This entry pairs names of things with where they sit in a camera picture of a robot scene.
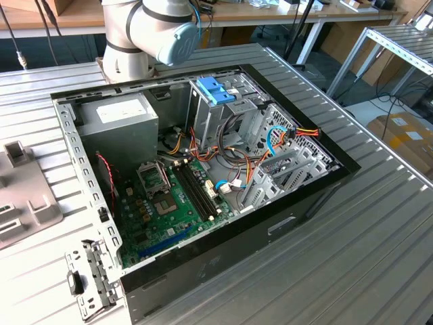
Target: gray plastic part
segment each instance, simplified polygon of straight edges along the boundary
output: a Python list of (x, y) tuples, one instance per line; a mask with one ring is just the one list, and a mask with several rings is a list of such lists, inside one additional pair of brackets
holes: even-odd
[(37, 161), (20, 142), (0, 152), (0, 249), (39, 232), (63, 215)]

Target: blue drive bay latch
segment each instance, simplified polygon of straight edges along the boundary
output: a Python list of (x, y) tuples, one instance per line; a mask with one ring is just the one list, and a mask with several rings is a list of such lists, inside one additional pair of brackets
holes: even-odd
[(197, 85), (215, 105), (229, 103), (236, 100), (236, 97), (227, 93), (223, 85), (214, 77), (200, 78), (197, 80)]

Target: ram slot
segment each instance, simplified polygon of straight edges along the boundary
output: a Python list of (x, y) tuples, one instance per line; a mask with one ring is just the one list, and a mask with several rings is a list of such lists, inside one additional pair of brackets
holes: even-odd
[(205, 222), (209, 217), (216, 217), (217, 209), (203, 190), (198, 180), (194, 177), (192, 170), (187, 165), (173, 168), (177, 180), (187, 194), (194, 208), (196, 208), (200, 219)]

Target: connector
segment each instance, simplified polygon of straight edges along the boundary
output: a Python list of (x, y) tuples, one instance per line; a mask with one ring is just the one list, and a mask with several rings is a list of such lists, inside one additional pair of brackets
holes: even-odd
[(22, 68), (27, 70), (27, 61), (26, 58), (22, 55), (22, 53), (20, 51), (16, 52), (17, 57), (18, 57), (18, 61), (21, 64)]
[(222, 194), (227, 194), (231, 192), (230, 185), (228, 183), (223, 184), (219, 187), (219, 190)]
[(294, 139), (296, 137), (296, 128), (291, 127), (287, 130), (286, 134), (284, 135), (284, 142), (288, 142), (289, 139)]

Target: table leg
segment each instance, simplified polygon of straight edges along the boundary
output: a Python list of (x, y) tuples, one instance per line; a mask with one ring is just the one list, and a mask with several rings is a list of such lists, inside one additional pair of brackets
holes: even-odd
[(332, 98), (333, 94), (336, 92), (338, 86), (343, 80), (344, 76), (348, 72), (349, 68), (352, 66), (352, 63), (357, 58), (359, 50), (363, 46), (367, 38), (367, 29), (368, 29), (367, 27), (364, 28), (363, 32), (361, 33), (361, 36), (358, 38), (358, 41), (355, 43), (355, 46), (352, 48), (352, 51), (350, 51), (349, 55), (347, 56), (346, 61), (344, 61), (336, 77), (332, 81), (332, 84), (329, 86), (329, 89), (326, 92), (326, 94), (329, 97)]
[(323, 24), (324, 22), (321, 20), (313, 24), (313, 27), (309, 33), (308, 38), (305, 41), (304, 47), (300, 52), (296, 64), (305, 64), (306, 59), (310, 55), (311, 49), (313, 48), (314, 43), (316, 43), (317, 37), (319, 36), (320, 31), (322, 30)]
[[(393, 18), (390, 21), (389, 26), (397, 25), (400, 20), (401, 20), (400, 16)], [(357, 72), (357, 77), (361, 76), (363, 74), (363, 72), (370, 67), (370, 64), (372, 64), (372, 62), (375, 60), (381, 47), (382, 46), (379, 44), (374, 45), (374, 48), (371, 50), (370, 54), (367, 56), (367, 59), (365, 59), (363, 65), (359, 68), (359, 70)]]
[(406, 72), (404, 77), (402, 79), (400, 79), (400, 81), (397, 83), (397, 85), (391, 91), (392, 96), (394, 96), (397, 93), (397, 91), (400, 90), (400, 88), (406, 83), (407, 79), (409, 79), (409, 77), (415, 72), (415, 70), (417, 70), (417, 68), (414, 66), (411, 66), (411, 68)]

